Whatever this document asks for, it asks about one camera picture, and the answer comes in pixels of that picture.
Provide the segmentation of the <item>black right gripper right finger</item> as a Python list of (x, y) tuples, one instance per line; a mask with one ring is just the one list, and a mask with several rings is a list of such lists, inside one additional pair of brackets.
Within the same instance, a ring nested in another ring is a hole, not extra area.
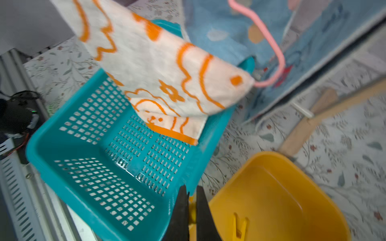
[(197, 241), (222, 241), (202, 186), (197, 186), (196, 235)]

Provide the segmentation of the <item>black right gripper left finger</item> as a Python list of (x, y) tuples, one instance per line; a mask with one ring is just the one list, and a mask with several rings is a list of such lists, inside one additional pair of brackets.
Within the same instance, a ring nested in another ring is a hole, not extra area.
[(163, 241), (189, 241), (189, 193), (186, 186), (180, 187)]

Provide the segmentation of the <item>white orange patterned towel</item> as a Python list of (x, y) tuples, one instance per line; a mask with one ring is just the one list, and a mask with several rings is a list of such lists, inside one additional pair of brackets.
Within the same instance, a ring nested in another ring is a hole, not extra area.
[(243, 98), (252, 76), (116, 1), (54, 1), (62, 18), (148, 127), (197, 145), (209, 116)]

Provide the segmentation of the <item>pink wire hanger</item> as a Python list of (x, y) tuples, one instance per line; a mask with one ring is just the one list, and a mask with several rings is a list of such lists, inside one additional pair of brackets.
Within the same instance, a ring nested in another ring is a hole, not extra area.
[(258, 44), (258, 61), (261, 61), (262, 63), (268, 63), (268, 59), (273, 56), (275, 56), (277, 60), (277, 68), (275, 72), (272, 73), (269, 78), (266, 78), (264, 81), (255, 82), (254, 87), (263, 88), (275, 84), (282, 76), (286, 65), (282, 50), (280, 49), (276, 40), (267, 28), (266, 24), (253, 9), (246, 7), (237, 1), (228, 1), (228, 5), (235, 12), (238, 12), (239, 14), (250, 19), (253, 22), (255, 28), (257, 28), (260, 31), (261, 35), (264, 37), (263, 43)]

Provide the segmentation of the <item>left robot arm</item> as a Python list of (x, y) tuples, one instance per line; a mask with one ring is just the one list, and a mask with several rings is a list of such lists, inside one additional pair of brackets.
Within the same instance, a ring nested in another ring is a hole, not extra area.
[(40, 94), (30, 90), (17, 92), (8, 99), (1, 98), (1, 135), (21, 135), (35, 129), (40, 116), (28, 103), (38, 99)]

